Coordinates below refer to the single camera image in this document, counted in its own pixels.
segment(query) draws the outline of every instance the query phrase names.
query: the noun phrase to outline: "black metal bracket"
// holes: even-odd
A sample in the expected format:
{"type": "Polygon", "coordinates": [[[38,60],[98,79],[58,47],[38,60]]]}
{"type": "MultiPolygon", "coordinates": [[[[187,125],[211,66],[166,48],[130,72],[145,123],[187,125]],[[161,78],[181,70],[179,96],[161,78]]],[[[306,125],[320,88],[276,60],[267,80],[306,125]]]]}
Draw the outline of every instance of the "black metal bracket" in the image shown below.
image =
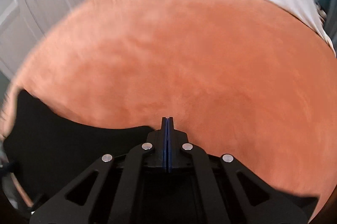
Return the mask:
{"type": "Polygon", "coordinates": [[[96,160],[30,224],[305,224],[317,201],[275,190],[232,155],[208,155],[163,118],[147,143],[96,160]]]}

